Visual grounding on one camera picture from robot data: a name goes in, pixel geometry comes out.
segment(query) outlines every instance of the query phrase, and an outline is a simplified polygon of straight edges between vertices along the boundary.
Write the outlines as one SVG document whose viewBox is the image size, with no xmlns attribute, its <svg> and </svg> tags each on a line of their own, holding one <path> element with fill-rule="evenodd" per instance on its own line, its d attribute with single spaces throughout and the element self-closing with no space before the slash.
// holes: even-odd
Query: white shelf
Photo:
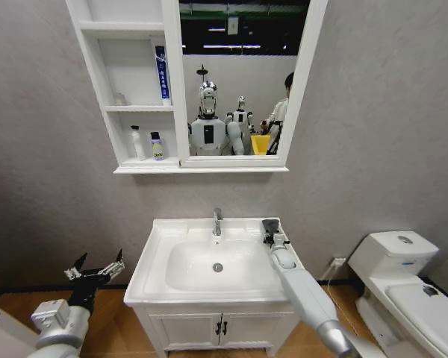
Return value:
<svg viewBox="0 0 448 358">
<path fill-rule="evenodd" d="M 172 106 L 105 106 L 107 112 L 172 112 Z"/>
<path fill-rule="evenodd" d="M 147 40 L 164 36 L 162 22 L 94 22 L 81 21 L 81 32 L 103 40 Z"/>
<path fill-rule="evenodd" d="M 115 173 L 158 173 L 158 172 L 178 172 L 179 159 L 177 157 L 164 158 L 161 161 L 152 158 L 138 160 L 130 158 L 122 162 Z"/>
<path fill-rule="evenodd" d="M 119 166 L 114 174 L 283 173 L 288 171 L 289 169 L 285 166 L 183 168 L 176 163 L 174 166 Z"/>
</svg>

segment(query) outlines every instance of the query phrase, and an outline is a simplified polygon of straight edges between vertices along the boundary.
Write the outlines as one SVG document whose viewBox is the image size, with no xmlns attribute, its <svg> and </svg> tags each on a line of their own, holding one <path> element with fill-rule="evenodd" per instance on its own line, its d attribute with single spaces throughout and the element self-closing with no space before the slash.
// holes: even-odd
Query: yellow bin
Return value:
<svg viewBox="0 0 448 358">
<path fill-rule="evenodd" d="M 270 136 L 254 135 L 251 136 L 252 150 L 255 155 L 266 155 L 267 146 L 269 145 Z"/>
</svg>

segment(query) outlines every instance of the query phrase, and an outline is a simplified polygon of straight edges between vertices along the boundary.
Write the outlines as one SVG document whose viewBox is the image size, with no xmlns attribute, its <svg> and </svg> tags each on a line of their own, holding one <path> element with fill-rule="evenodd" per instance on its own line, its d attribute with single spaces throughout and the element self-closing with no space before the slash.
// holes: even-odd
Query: bottle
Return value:
<svg viewBox="0 0 448 358">
<path fill-rule="evenodd" d="M 151 143 L 152 143 L 152 158 L 154 160 L 163 160 L 163 145 L 161 144 L 161 139 L 159 138 L 158 132 L 151 132 Z"/>
<path fill-rule="evenodd" d="M 166 50 L 162 45 L 155 45 L 156 66 L 158 68 L 159 87 L 161 88 L 161 98 L 163 99 L 163 106 L 170 106 L 172 104 L 169 95 L 169 78 L 166 68 Z"/>
<path fill-rule="evenodd" d="M 114 95 L 114 104 L 116 106 L 127 106 L 129 105 L 128 101 L 126 101 L 125 95 L 118 92 L 116 95 Z"/>
<path fill-rule="evenodd" d="M 133 139 L 134 151 L 136 151 L 136 158 L 138 160 L 145 160 L 146 156 L 144 155 L 143 143 L 141 142 L 141 135 L 139 129 L 140 129 L 139 125 L 131 126 L 131 138 Z"/>
</svg>

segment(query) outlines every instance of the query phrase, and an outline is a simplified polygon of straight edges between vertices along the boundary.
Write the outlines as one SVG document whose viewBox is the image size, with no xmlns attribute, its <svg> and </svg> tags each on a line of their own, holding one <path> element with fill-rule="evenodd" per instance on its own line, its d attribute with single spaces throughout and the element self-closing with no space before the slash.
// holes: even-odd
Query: mirror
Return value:
<svg viewBox="0 0 448 358">
<path fill-rule="evenodd" d="M 179 1 L 191 156 L 278 153 L 308 6 Z"/>
</svg>

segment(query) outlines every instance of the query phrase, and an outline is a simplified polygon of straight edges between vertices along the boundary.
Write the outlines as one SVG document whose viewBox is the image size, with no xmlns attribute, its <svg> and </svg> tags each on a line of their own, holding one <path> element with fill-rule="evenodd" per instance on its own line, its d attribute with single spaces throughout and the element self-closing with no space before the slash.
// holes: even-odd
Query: toilet seat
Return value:
<svg viewBox="0 0 448 358">
<path fill-rule="evenodd" d="M 386 293 L 403 315 L 448 356 L 448 297 L 424 283 L 391 286 Z"/>
</svg>

